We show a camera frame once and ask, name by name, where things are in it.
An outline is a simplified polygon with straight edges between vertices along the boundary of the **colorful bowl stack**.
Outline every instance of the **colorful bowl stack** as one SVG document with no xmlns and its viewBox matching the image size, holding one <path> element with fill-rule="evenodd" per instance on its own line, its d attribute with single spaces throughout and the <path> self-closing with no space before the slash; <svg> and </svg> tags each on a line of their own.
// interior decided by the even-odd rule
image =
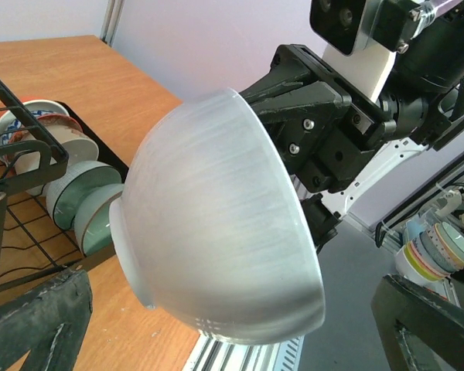
<svg viewBox="0 0 464 371">
<path fill-rule="evenodd" d="M 395 256 L 400 274 L 428 286 L 464 268 L 464 236 L 448 223 L 436 223 L 408 241 Z"/>
<path fill-rule="evenodd" d="M 67 171 L 62 178 L 28 189 L 27 193 L 45 196 L 53 222 L 61 230 L 74 229 L 81 252 L 94 254 L 111 243 L 108 208 L 124 188 L 121 175 L 116 168 L 98 161 L 98 144 L 83 133 L 79 122 L 62 104 L 35 97 L 20 100 L 69 154 Z M 35 140 L 26 130 L 6 133 L 21 127 L 21 121 L 11 111 L 0 111 L 0 146 Z M 7 165 L 13 163 L 15 173 L 20 175 L 38 169 L 40 155 L 24 151 L 0 160 Z"/>
</svg>

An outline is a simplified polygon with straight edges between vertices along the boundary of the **wooden tabletop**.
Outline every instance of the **wooden tabletop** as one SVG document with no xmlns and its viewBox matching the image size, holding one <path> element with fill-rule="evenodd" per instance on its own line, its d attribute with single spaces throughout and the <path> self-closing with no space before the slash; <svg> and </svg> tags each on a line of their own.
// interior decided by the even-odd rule
<svg viewBox="0 0 464 371">
<path fill-rule="evenodd" d="M 179 101 L 94 36 L 0 43 L 0 79 L 67 103 L 126 164 Z M 181 370 L 197 332 L 133 295 L 116 257 L 90 273 L 93 315 L 78 370 Z"/>
</svg>

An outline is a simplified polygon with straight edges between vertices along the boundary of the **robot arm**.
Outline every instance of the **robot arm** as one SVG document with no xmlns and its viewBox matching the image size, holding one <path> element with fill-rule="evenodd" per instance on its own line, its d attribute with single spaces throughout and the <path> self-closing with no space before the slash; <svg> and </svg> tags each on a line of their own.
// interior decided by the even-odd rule
<svg viewBox="0 0 464 371">
<path fill-rule="evenodd" d="M 313 0 L 329 42 L 277 48 L 270 72 L 241 95 L 288 170 L 320 248 L 358 195 L 464 130 L 464 2 Z"/>
</svg>

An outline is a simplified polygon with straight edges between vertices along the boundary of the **black wire rack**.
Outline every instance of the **black wire rack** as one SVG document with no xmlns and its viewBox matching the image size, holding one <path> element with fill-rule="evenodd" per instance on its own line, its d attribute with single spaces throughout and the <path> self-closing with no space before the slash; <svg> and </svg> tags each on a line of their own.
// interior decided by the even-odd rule
<svg viewBox="0 0 464 371">
<path fill-rule="evenodd" d="M 0 172 L 4 172 L 5 169 L 5 164 L 0 162 Z M 32 218 L 24 219 L 21 216 L 16 215 L 17 212 L 15 212 L 14 209 L 20 208 L 21 206 L 27 207 L 29 209 L 31 207 L 35 207 L 34 216 Z M 29 226 L 34 225 L 35 223 L 41 223 L 43 225 L 43 229 L 45 229 L 45 225 L 47 225 L 47 229 L 49 230 L 48 236 L 40 238 L 35 237 L 34 233 L 29 230 Z M 27 238 L 30 240 L 30 244 L 26 243 L 25 246 L 8 246 L 6 244 L 2 244 L 2 254 L 4 250 L 27 251 L 35 249 L 38 253 L 43 254 L 48 263 L 39 267 L 14 267 L 0 272 L 1 280 L 2 278 L 7 278 L 7 276 L 13 272 L 36 271 L 35 273 L 27 274 L 16 279 L 7 280 L 4 283 L 0 283 L 0 292 L 8 290 L 9 288 L 19 286 L 21 284 L 28 283 L 30 281 L 34 281 L 38 278 L 45 277 L 47 275 L 60 272 L 66 267 L 70 267 L 73 264 L 77 263 L 83 257 L 80 253 L 80 249 L 77 246 L 75 239 L 72 236 L 72 233 L 69 233 L 65 230 L 61 230 L 55 226 L 53 221 L 49 219 L 48 211 L 46 210 L 44 202 L 42 202 L 42 200 L 38 196 L 31 196 L 24 192 L 22 195 L 20 195 L 19 200 L 12 200 L 11 202 L 9 200 L 9 203 L 6 206 L 5 225 L 3 233 L 16 233 L 18 230 L 20 230 L 20 233 L 27 236 Z M 43 247 L 43 245 L 61 236 L 64 237 L 62 241 L 69 244 L 67 248 L 68 251 L 62 252 L 61 255 L 54 257 Z M 64 262 L 64 260 L 67 257 L 70 257 L 71 260 Z"/>
<path fill-rule="evenodd" d="M 85 257 L 72 231 L 59 229 L 50 219 L 45 199 L 26 193 L 27 189 L 45 185 L 64 175 L 68 154 L 1 81 L 0 102 L 0 111 L 11 111 L 22 123 L 20 128 L 1 132 L 0 143 L 3 135 L 17 131 L 28 131 L 36 139 L 0 145 L 0 157 L 8 159 L 6 163 L 0 161 L 0 292 L 50 276 L 67 267 L 83 266 L 87 269 L 106 260 L 113 255 L 113 247 Z M 66 104 L 61 104 L 79 122 L 84 134 L 98 144 L 99 159 L 114 166 L 125 179 L 128 168 L 124 162 Z M 33 152 L 40 155 L 38 169 L 16 175 L 14 164 L 18 158 Z M 11 253 L 18 255 L 9 259 Z M 22 261 L 19 254 L 29 254 L 36 264 Z M 10 263 L 8 260 L 13 260 L 15 264 L 3 269 L 1 263 L 5 262 L 7 266 Z"/>
</svg>

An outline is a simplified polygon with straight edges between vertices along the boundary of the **white bowl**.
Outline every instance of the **white bowl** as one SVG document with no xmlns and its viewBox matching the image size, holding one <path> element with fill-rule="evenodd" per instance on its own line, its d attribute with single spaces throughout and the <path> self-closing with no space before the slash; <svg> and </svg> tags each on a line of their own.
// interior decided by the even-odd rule
<svg viewBox="0 0 464 371">
<path fill-rule="evenodd" d="M 433 284 L 433 281 L 427 280 L 421 276 L 418 271 L 411 266 L 411 263 L 409 263 L 409 260 L 404 253 L 405 247 L 406 245 L 404 245 L 395 255 L 395 267 L 397 268 L 397 272 L 419 286 L 429 286 Z"/>
<path fill-rule="evenodd" d="M 325 318 L 292 181 L 233 90 L 182 104 L 146 136 L 110 223 L 141 303 L 220 341 L 271 344 Z"/>
<path fill-rule="evenodd" d="M 63 146 L 69 154 L 68 165 L 74 165 L 82 161 L 95 161 L 98 159 L 98 145 L 91 138 L 78 130 L 69 128 L 63 125 L 51 125 L 46 127 L 50 134 Z M 31 141 L 35 138 L 31 134 L 27 134 L 21 141 Z M 28 153 L 20 156 L 14 164 L 14 169 L 17 174 L 31 172 L 39 166 L 39 152 Z M 27 191 L 32 196 L 45 196 L 46 187 L 39 185 Z"/>
<path fill-rule="evenodd" d="M 111 243 L 108 209 L 122 194 L 123 184 L 109 184 L 92 192 L 80 204 L 74 218 L 74 231 L 80 250 L 87 256 Z"/>
<path fill-rule="evenodd" d="M 81 203 L 96 188 L 121 182 L 118 170 L 103 162 L 82 161 L 71 165 L 46 190 L 48 214 L 61 230 L 69 230 Z"/>
</svg>

